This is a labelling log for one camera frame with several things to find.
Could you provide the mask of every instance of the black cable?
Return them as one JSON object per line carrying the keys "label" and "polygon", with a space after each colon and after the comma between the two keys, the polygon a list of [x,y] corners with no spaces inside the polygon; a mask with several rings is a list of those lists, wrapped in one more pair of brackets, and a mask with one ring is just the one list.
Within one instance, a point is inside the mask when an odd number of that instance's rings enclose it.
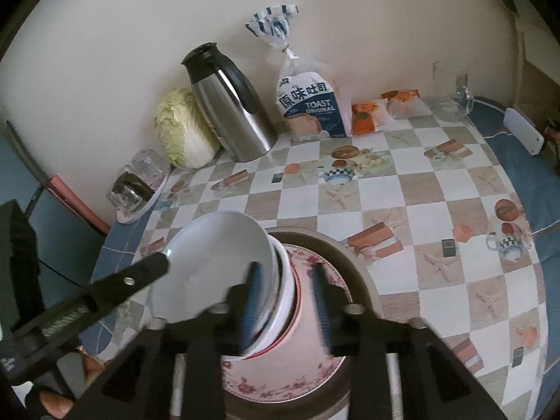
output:
{"label": "black cable", "polygon": [[64,276],[61,272],[56,271],[54,268],[52,268],[50,265],[44,263],[41,259],[38,260],[39,262],[41,262],[44,266],[46,266],[50,271],[52,271],[53,273],[56,273],[58,276],[64,278],[66,281],[68,281],[69,283],[72,283],[74,286],[79,287],[80,289],[86,289],[85,286],[82,286],[80,284],[78,284],[76,281],[73,281],[72,279],[70,279],[67,276]]}

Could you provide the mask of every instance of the thermos lid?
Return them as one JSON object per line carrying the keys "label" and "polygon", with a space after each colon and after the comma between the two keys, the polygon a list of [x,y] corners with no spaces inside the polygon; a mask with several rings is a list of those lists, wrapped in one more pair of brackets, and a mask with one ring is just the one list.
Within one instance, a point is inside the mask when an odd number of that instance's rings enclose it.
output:
{"label": "thermos lid", "polygon": [[216,60],[222,55],[215,42],[206,42],[192,49],[181,64],[187,69],[190,82],[194,84],[216,73],[219,69]]}

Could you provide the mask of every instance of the white bowl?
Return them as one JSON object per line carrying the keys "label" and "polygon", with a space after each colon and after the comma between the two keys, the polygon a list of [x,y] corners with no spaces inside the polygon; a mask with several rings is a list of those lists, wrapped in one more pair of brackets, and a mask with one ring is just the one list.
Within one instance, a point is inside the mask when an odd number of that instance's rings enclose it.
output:
{"label": "white bowl", "polygon": [[221,302],[228,288],[244,281],[252,261],[262,265],[256,334],[267,324],[277,301],[278,261],[268,234],[251,217],[215,211],[181,229],[163,253],[169,273],[152,285],[154,317],[178,322]]}
{"label": "white bowl", "polygon": [[270,346],[276,338],[282,332],[287,320],[289,319],[289,313],[292,310],[293,296],[295,294],[295,282],[293,280],[292,266],[289,263],[288,252],[284,245],[281,244],[273,236],[268,236],[276,253],[280,256],[280,261],[282,262],[282,279],[280,284],[280,290],[278,292],[278,298],[276,300],[276,305],[274,310],[268,319],[267,325],[265,325],[259,338],[245,351],[243,357],[249,357],[256,353],[261,352]]}

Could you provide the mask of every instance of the stainless steel thermos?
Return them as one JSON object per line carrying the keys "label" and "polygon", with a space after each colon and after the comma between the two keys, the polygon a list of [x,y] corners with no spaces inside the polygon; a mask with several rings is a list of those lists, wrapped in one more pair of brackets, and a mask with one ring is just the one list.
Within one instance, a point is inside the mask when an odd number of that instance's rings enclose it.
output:
{"label": "stainless steel thermos", "polygon": [[278,135],[255,89],[239,68],[207,42],[183,60],[206,122],[236,162],[270,150]]}

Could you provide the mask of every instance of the white wall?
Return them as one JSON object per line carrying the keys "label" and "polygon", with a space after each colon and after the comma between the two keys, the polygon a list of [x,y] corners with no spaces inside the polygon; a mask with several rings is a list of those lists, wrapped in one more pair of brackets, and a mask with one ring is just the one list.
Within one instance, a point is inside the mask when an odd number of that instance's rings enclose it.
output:
{"label": "white wall", "polygon": [[160,149],[152,119],[162,94],[188,84],[180,65],[216,41],[273,119],[282,55],[244,23],[297,3],[290,47],[339,68],[354,101],[394,88],[429,92],[431,65],[453,50],[471,62],[475,94],[509,103],[514,31],[499,0],[42,0],[0,64],[0,112],[32,154],[108,222],[119,167]]}

